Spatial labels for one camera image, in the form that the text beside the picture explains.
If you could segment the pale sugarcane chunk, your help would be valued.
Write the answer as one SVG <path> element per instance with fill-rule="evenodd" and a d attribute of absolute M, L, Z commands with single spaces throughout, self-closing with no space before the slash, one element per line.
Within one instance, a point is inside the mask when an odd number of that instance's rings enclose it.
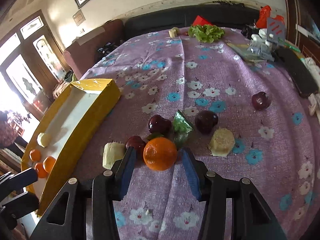
<path fill-rule="evenodd" d="M 233 133 L 226 128 L 217 129 L 208 144 L 208 148 L 215 157 L 226 157 L 235 145 Z"/>
<path fill-rule="evenodd" d="M 118 142 L 108 142 L 104 146 L 103 168 L 110 170 L 114 163 L 123 159 L 125 154 L 125 145 Z"/>
<path fill-rule="evenodd" d="M 39 146 L 46 148 L 49 146 L 52 136 L 49 133 L 39 133 L 37 136 L 37 143 Z"/>

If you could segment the dark red plum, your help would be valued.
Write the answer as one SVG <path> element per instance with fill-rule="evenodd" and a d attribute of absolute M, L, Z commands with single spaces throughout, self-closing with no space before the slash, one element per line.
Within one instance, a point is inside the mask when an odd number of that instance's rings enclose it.
<path fill-rule="evenodd" d="M 251 100 L 254 109 L 257 111 L 267 109 L 271 104 L 271 99 L 265 92 L 252 95 Z"/>
<path fill-rule="evenodd" d="M 143 159 L 143 151 L 145 146 L 145 141 L 137 135 L 129 137 L 125 143 L 126 148 L 133 147 L 136 150 L 136 156 L 138 159 Z"/>
<path fill-rule="evenodd" d="M 172 124 L 169 119 L 163 118 L 161 115 L 154 115 L 148 122 L 150 133 L 160 133 L 167 135 L 171 130 Z"/>
<path fill-rule="evenodd" d="M 202 134 L 210 134 L 219 122 L 219 117 L 212 111 L 200 111 L 195 116 L 195 126 Z"/>

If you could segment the orange mandarin with leaf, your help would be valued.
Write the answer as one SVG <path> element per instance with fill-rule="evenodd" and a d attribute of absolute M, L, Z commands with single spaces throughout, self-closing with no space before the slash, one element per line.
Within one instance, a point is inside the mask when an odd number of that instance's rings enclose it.
<path fill-rule="evenodd" d="M 165 171 L 174 165 L 178 152 L 176 145 L 165 137 L 150 140 L 143 151 L 146 166 L 154 171 Z"/>

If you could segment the green foil wrapper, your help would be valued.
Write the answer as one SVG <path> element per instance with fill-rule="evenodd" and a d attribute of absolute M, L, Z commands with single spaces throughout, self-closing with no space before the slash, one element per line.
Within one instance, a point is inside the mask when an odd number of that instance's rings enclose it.
<path fill-rule="evenodd" d="M 194 128 L 180 110 L 177 110 L 175 113 L 172 126 L 174 132 L 174 143 L 177 149 L 179 149 L 187 142 L 189 133 L 193 132 Z"/>

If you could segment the yellow-edged white tray box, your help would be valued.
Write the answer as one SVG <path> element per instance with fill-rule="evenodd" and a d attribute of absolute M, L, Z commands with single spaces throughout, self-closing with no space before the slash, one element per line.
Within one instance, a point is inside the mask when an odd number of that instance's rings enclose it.
<path fill-rule="evenodd" d="M 21 169 L 34 167 L 29 158 L 33 149 L 41 151 L 42 160 L 56 159 L 46 178 L 26 189 L 36 194 L 42 216 L 61 187 L 71 177 L 78 160 L 101 123 L 120 99 L 121 92 L 113 79 L 87 79 L 71 83 L 52 103 L 42 117 L 25 149 Z M 39 133 L 49 133 L 52 140 L 46 148 L 37 143 Z"/>

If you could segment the white cloth gloves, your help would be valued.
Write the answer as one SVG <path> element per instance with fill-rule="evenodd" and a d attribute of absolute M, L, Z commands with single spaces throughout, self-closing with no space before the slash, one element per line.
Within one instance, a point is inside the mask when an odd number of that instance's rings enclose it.
<path fill-rule="evenodd" d="M 302 62 L 311 75 L 312 92 L 308 97 L 310 102 L 309 113 L 311 116 L 316 115 L 319 119 L 319 66 L 311 57 L 302 59 Z"/>

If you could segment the black smartphone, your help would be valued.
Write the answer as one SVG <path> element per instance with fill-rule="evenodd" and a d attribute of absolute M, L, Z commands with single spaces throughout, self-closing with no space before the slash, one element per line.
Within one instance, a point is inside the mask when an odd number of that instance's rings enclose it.
<path fill-rule="evenodd" d="M 297 54 L 289 48 L 279 47 L 274 51 L 281 66 L 288 72 L 298 94 L 302 98 L 308 98 L 312 92 L 311 75 Z"/>

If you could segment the clear plastic bag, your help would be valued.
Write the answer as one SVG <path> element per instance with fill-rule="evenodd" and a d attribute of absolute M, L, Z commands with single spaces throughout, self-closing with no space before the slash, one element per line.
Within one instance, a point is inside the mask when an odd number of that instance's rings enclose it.
<path fill-rule="evenodd" d="M 271 48 L 268 47 L 264 42 L 251 40 L 247 51 L 258 59 L 272 62 L 274 61 Z"/>

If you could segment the green lettuce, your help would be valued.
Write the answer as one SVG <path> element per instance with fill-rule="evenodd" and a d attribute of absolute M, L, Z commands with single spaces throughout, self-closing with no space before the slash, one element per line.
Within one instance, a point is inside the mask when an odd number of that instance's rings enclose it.
<path fill-rule="evenodd" d="M 196 38 L 202 43 L 213 43 L 221 39 L 225 34 L 225 31 L 216 25 L 193 25 L 188 30 L 190 37 Z"/>

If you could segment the small pale food piece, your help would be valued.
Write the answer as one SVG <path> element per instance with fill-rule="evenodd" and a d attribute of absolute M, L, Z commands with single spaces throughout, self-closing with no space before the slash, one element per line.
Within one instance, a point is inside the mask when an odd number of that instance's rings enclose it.
<path fill-rule="evenodd" d="M 169 33 L 170 38 L 175 38 L 175 37 L 179 36 L 180 29 L 177 27 L 173 27 L 168 31 L 168 33 Z"/>

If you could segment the red box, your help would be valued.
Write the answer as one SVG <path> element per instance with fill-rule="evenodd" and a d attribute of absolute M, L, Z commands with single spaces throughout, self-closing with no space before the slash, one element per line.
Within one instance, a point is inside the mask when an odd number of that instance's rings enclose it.
<path fill-rule="evenodd" d="M 196 26 L 196 25 L 213 25 L 212 23 L 210 23 L 208 20 L 206 20 L 205 18 L 203 18 L 200 15 L 197 15 L 194 22 L 192 23 L 192 26 Z"/>

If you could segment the black leather sofa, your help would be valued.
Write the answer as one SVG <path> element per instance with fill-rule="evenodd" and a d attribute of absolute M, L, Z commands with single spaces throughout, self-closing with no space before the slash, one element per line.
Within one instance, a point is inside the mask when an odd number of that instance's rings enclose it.
<path fill-rule="evenodd" d="M 159 10 L 129 18 L 124 23 L 124 34 L 132 37 L 172 27 L 184 28 L 193 24 L 197 16 L 218 27 L 242 29 L 259 18 L 259 11 L 243 4 L 190 5 Z"/>

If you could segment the grey slotted spatula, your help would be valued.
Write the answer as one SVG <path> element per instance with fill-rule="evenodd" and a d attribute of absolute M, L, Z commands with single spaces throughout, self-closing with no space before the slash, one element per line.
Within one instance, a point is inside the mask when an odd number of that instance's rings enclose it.
<path fill-rule="evenodd" d="M 266 40 L 279 46 L 285 44 L 285 25 L 274 18 L 267 19 Z"/>

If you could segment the red plastic bag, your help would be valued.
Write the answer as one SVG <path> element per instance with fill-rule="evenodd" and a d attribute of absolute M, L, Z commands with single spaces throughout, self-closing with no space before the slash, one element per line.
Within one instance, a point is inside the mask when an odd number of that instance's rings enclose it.
<path fill-rule="evenodd" d="M 267 28 L 267 19 L 271 17 L 271 7 L 266 5 L 259 11 L 259 19 L 255 23 L 255 26 L 259 29 Z"/>

